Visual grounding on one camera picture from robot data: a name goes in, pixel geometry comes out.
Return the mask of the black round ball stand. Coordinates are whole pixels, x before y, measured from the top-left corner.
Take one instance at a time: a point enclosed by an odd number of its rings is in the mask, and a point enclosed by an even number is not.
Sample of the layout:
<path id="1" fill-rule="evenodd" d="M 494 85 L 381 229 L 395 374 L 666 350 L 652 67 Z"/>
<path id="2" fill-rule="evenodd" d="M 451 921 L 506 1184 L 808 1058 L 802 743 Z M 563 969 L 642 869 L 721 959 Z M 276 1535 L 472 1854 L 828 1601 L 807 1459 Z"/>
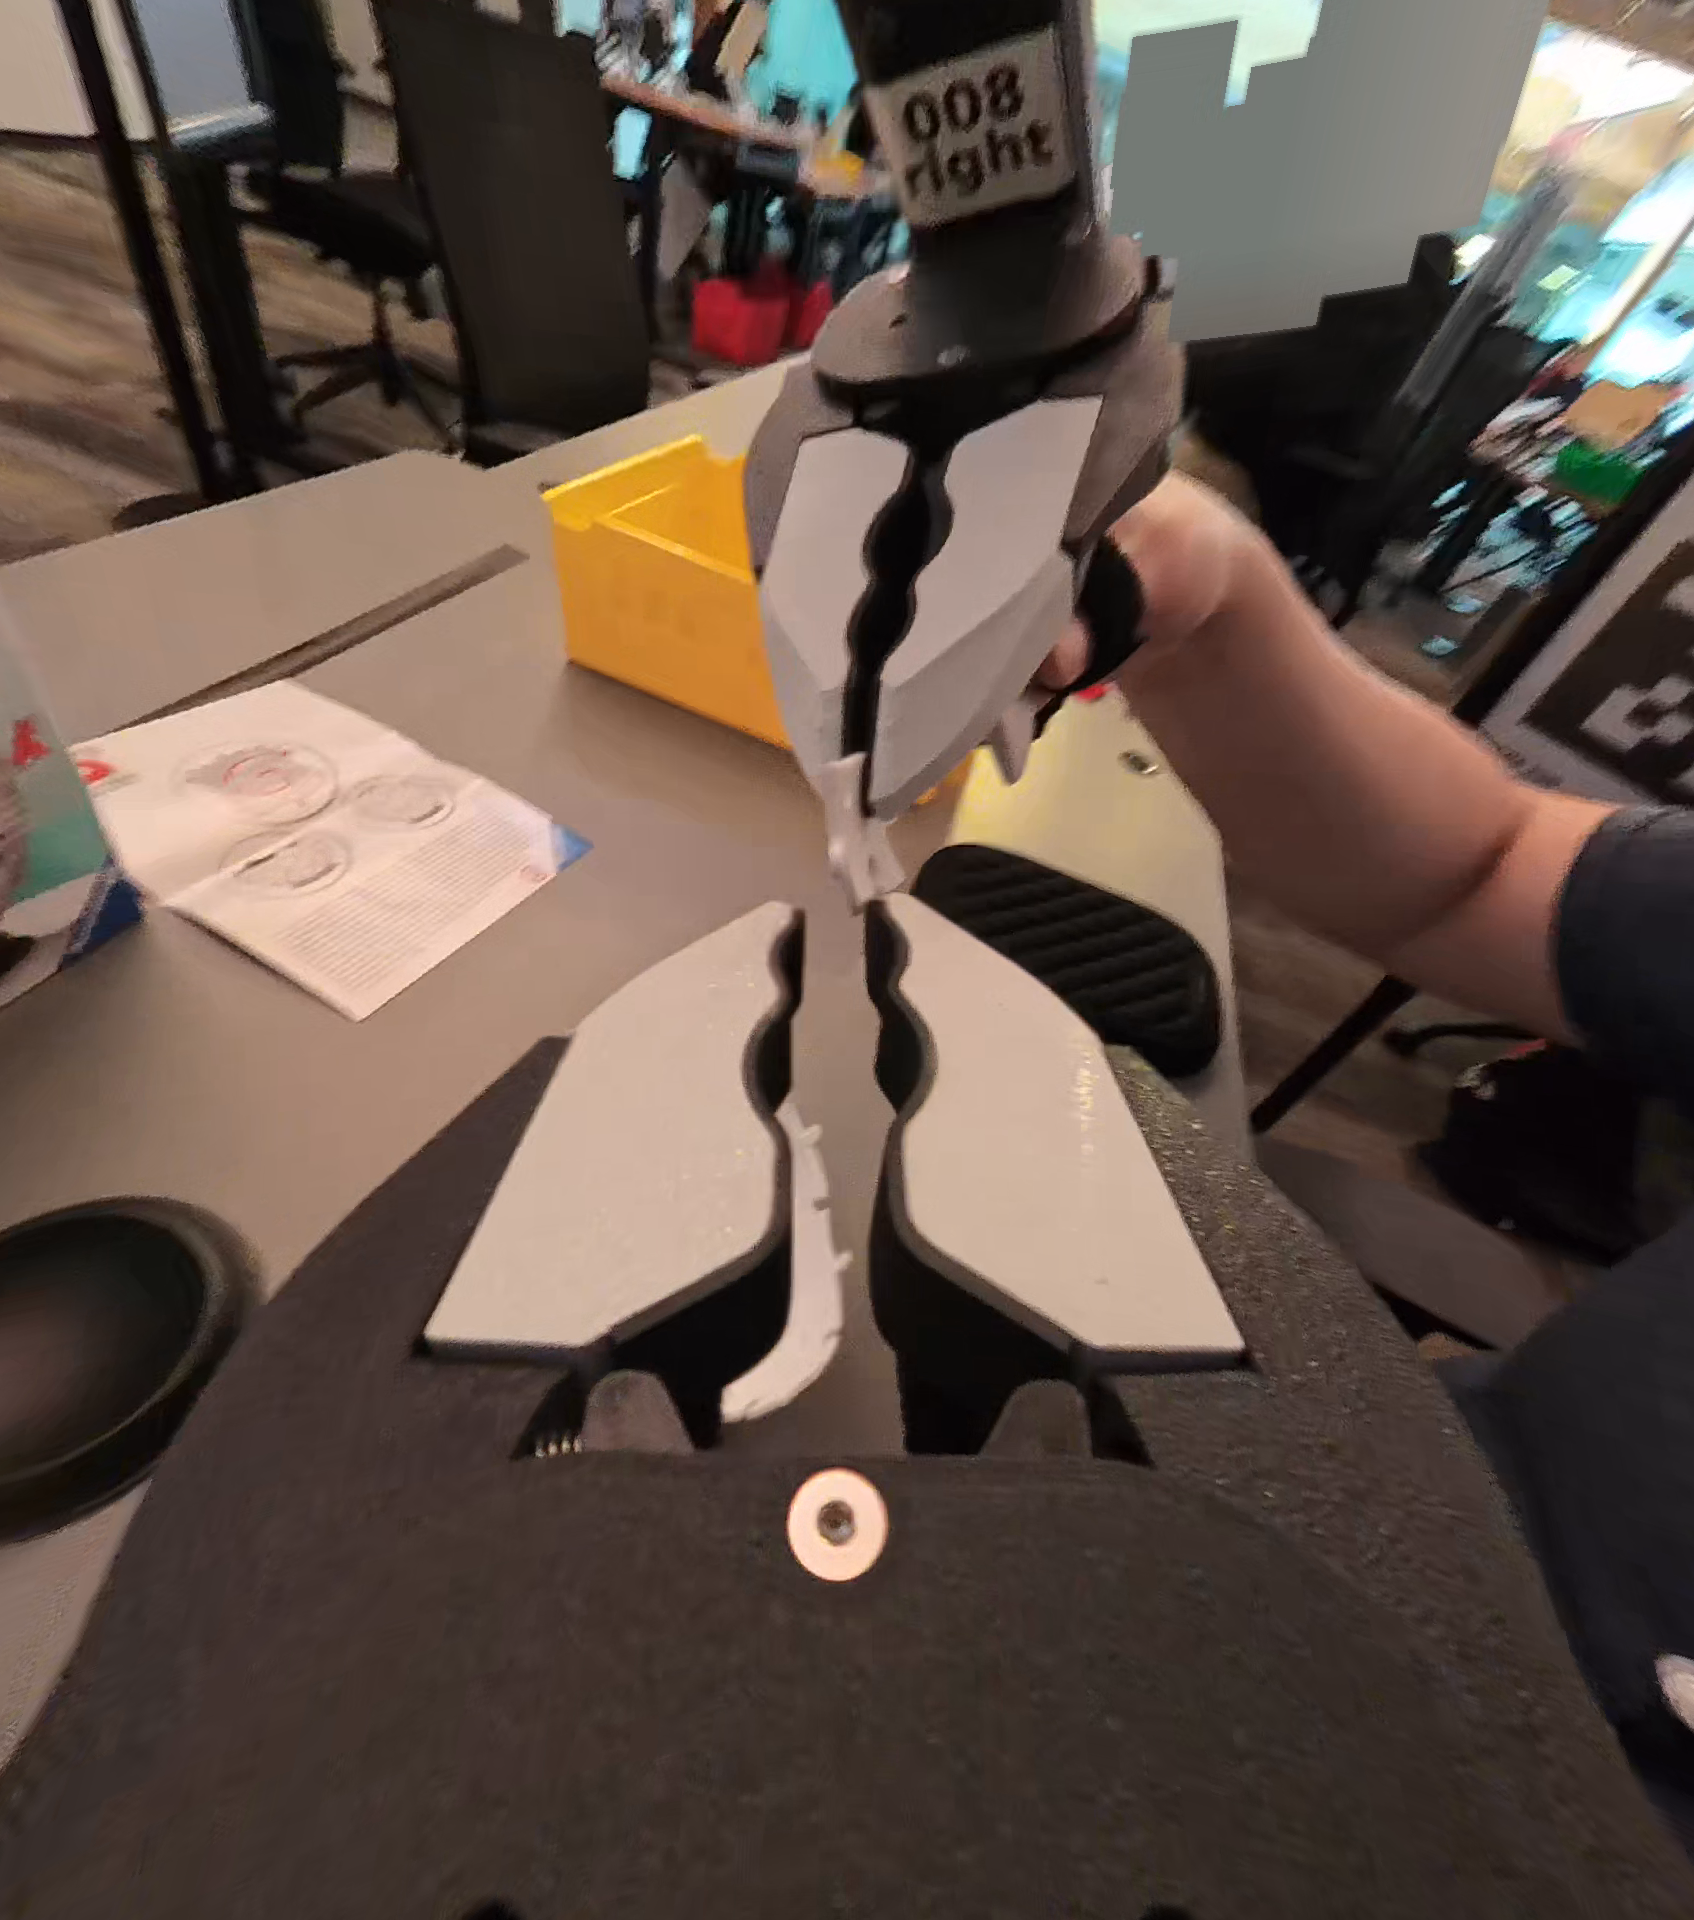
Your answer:
<path id="1" fill-rule="evenodd" d="M 173 1198 L 0 1228 L 0 1549 L 139 1489 L 263 1300 L 248 1242 Z"/>

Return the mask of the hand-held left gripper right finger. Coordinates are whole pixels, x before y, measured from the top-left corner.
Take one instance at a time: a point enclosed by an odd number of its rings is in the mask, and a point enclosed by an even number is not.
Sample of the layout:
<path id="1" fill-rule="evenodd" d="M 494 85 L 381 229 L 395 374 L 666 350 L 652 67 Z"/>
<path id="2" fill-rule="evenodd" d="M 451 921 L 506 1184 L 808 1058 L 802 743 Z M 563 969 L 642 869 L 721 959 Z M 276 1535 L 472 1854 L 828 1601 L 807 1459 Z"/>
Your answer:
<path id="1" fill-rule="evenodd" d="M 1241 1332 L 1108 1051 L 936 908 L 867 908 L 882 1182 L 908 1265 L 1090 1377 L 1234 1369 Z"/>

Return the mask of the white instruction leaflet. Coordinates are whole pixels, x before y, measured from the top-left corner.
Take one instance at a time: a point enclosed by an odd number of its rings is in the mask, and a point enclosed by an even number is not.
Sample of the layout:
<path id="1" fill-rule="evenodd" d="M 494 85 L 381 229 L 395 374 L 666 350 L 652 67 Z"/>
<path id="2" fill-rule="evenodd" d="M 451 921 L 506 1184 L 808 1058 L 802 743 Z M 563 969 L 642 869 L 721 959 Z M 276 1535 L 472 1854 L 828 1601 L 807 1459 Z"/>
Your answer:
<path id="1" fill-rule="evenodd" d="M 95 737 L 73 760 L 142 901 L 351 1022 L 593 849 L 498 783 L 297 683 Z"/>

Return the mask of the black white marker sign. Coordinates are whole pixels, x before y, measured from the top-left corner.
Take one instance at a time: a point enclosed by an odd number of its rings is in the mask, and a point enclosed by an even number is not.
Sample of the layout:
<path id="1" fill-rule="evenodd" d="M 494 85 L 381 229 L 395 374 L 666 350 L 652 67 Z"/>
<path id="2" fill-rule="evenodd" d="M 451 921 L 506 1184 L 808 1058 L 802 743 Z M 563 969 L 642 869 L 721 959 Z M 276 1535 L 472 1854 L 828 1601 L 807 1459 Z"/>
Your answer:
<path id="1" fill-rule="evenodd" d="M 1533 786 L 1694 808 L 1694 424 L 1456 705 Z"/>

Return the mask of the yellow storage bin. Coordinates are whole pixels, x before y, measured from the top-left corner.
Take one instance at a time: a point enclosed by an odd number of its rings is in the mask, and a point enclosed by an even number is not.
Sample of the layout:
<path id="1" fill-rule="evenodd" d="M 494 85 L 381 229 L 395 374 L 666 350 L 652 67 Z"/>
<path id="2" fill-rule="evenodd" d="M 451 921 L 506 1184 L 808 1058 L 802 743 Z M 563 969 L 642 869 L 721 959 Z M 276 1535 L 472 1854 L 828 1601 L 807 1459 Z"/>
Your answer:
<path id="1" fill-rule="evenodd" d="M 573 664 L 792 752 L 742 456 L 677 439 L 552 489 L 547 512 Z"/>

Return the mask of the assembled white puzzle section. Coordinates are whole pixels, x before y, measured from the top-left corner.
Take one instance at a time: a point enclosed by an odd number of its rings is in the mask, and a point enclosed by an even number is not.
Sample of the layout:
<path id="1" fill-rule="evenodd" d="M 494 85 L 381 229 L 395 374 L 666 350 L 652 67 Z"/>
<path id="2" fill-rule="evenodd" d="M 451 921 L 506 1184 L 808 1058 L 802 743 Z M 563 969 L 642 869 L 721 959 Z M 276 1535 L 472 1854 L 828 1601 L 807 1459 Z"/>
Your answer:
<path id="1" fill-rule="evenodd" d="M 845 1336 L 846 1272 L 854 1257 L 837 1237 L 822 1130 L 804 1120 L 794 1099 L 780 1107 L 779 1125 L 790 1169 L 786 1323 L 770 1352 L 727 1384 L 724 1429 L 758 1424 L 800 1400 L 828 1373 Z"/>

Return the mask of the white puzzle piece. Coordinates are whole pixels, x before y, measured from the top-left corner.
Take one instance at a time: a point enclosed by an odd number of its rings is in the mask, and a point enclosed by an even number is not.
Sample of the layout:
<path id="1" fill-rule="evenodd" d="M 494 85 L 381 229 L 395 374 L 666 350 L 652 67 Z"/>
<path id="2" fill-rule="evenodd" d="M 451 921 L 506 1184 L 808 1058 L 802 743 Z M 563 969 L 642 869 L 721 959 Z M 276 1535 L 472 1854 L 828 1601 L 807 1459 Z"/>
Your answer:
<path id="1" fill-rule="evenodd" d="M 865 914 L 907 881 L 890 828 L 920 805 L 924 786 L 905 781 L 885 799 L 873 796 L 873 749 L 857 746 L 854 732 L 850 705 L 840 696 L 822 725 L 825 743 L 816 746 L 807 779 L 820 805 L 828 871 L 848 908 Z"/>

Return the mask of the red object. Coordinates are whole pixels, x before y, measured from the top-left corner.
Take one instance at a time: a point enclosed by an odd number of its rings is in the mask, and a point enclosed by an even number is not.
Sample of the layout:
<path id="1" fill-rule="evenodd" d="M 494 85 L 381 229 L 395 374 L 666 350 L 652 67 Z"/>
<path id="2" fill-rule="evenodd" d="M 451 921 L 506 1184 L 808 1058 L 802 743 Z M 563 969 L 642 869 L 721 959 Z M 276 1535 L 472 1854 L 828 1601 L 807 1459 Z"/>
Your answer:
<path id="1" fill-rule="evenodd" d="M 835 313 L 828 281 L 704 279 L 690 296 L 690 348 L 724 369 L 767 369 L 813 348 Z"/>

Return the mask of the black office chair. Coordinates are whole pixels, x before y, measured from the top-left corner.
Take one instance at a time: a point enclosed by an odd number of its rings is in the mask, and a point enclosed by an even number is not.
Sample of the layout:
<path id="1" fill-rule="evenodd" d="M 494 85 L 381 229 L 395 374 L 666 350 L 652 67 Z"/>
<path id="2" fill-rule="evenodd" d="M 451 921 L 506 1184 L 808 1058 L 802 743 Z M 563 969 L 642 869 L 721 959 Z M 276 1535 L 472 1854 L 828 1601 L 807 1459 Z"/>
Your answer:
<path id="1" fill-rule="evenodd" d="M 458 360 L 465 459 L 641 414 L 652 344 L 588 42 L 479 7 L 372 4 Z"/>

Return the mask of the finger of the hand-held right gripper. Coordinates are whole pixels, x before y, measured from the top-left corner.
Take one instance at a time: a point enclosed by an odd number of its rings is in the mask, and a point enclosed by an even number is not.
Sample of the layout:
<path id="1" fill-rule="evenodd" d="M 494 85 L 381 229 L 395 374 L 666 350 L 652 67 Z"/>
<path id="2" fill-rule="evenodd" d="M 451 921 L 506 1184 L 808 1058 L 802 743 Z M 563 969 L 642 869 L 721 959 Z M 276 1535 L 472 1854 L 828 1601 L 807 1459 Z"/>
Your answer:
<path id="1" fill-rule="evenodd" d="M 1027 770 L 1028 688 L 1075 619 L 1064 531 L 1101 413 L 1101 397 L 1044 397 L 953 448 L 947 539 L 882 664 L 869 788 L 934 788 L 981 746 L 1008 783 Z"/>
<path id="2" fill-rule="evenodd" d="M 814 793 L 875 752 L 882 671 L 908 622 L 908 542 L 929 528 L 912 448 L 860 426 L 807 439 L 764 550 L 764 650 Z"/>

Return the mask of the person's right hand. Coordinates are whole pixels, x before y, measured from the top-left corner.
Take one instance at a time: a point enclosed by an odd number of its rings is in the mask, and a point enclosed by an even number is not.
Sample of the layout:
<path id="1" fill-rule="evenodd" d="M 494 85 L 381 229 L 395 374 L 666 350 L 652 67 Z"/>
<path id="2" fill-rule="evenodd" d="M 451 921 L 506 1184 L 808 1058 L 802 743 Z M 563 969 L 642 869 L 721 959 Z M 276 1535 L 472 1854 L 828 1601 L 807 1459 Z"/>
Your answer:
<path id="1" fill-rule="evenodd" d="M 1060 694 L 1116 679 L 1151 699 L 1195 684 L 1201 671 L 1283 629 L 1293 579 L 1265 535 L 1198 479 L 1171 473 L 1111 535 L 1112 553 L 1139 589 L 1137 648 L 1119 673 L 1094 668 L 1085 615 L 1030 683 Z"/>

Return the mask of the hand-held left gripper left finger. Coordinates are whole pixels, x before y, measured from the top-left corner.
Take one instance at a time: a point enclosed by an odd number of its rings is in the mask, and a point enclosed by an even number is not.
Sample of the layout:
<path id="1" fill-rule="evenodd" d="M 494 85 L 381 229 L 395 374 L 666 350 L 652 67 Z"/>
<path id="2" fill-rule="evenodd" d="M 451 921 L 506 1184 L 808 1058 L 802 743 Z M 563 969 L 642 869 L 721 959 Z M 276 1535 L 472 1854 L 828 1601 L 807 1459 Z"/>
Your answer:
<path id="1" fill-rule="evenodd" d="M 655 962 L 570 1042 L 425 1327 L 434 1359 L 753 1369 L 792 1306 L 808 917 L 760 904 Z"/>

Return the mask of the person's right forearm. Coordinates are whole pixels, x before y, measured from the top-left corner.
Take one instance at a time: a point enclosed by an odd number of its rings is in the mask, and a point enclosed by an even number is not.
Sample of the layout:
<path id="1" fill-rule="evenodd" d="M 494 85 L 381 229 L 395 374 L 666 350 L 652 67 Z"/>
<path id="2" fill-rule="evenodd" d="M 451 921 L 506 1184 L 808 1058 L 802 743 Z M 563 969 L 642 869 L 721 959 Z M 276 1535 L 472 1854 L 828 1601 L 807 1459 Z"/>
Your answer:
<path id="1" fill-rule="evenodd" d="M 1126 706 L 1257 896 L 1389 977 L 1571 1042 L 1560 899 L 1619 808 L 1520 781 L 1354 655 L 1283 567 L 1276 632 Z"/>

